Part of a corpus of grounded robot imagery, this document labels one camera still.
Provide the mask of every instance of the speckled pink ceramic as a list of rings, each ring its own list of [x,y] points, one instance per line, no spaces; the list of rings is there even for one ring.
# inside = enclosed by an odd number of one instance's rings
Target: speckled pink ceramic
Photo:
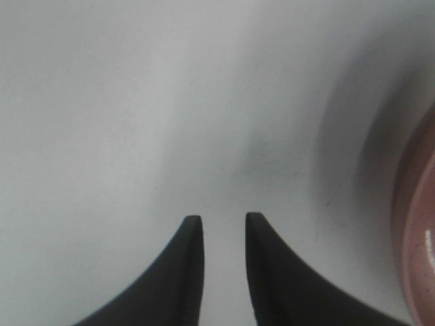
[[[418,326],[435,325],[435,114],[402,159],[393,203],[394,244],[406,300]]]

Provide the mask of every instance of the white surface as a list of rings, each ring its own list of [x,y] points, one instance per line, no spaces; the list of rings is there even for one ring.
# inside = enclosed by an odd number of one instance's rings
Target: white surface
[[[0,1],[0,324],[70,325],[201,214],[201,325],[254,325],[244,215],[409,321],[394,170],[429,1]]]

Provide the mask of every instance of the pink object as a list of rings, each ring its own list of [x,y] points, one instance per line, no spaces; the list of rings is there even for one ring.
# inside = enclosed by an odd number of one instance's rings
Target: pink object
[[[435,113],[423,119],[398,173],[393,235],[402,286],[418,326],[435,325]]]

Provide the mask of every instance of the white floor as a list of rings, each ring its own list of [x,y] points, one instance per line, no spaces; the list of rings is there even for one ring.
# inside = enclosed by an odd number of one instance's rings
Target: white floor
[[[410,321],[394,173],[432,104],[429,1],[0,0],[0,325],[70,325],[189,214],[201,325],[255,325],[244,215]]]

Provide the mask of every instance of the pink bowl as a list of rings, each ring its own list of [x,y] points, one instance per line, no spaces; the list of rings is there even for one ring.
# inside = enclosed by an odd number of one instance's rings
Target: pink bowl
[[[392,210],[402,286],[418,326],[435,325],[434,112],[424,117],[403,155]]]

